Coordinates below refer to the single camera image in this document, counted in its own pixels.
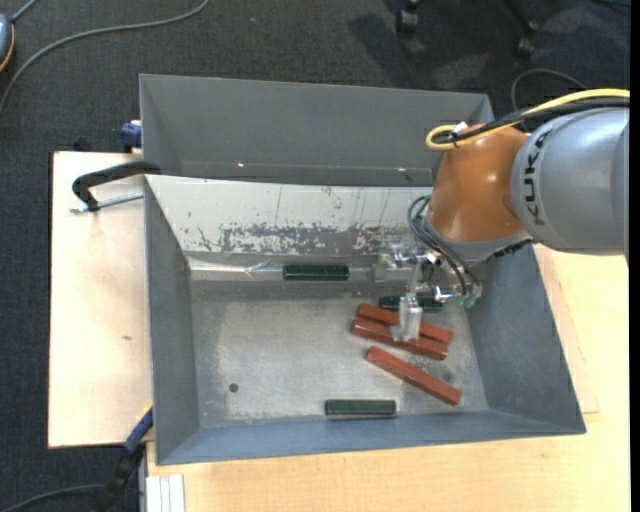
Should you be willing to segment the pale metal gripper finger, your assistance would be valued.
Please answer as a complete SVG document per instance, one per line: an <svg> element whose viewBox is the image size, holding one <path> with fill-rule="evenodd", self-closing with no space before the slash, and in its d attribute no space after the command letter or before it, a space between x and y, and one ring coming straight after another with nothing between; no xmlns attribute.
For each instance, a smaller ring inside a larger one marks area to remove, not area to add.
<svg viewBox="0 0 640 512"><path fill-rule="evenodd" d="M415 340L420 336L423 309L420 306L408 305L405 313L404 340Z"/></svg>
<svg viewBox="0 0 640 512"><path fill-rule="evenodd" d="M397 319L390 326L390 333L394 341L404 342L406 340L406 328L408 326L407 314L407 299L400 297L398 301Z"/></svg>

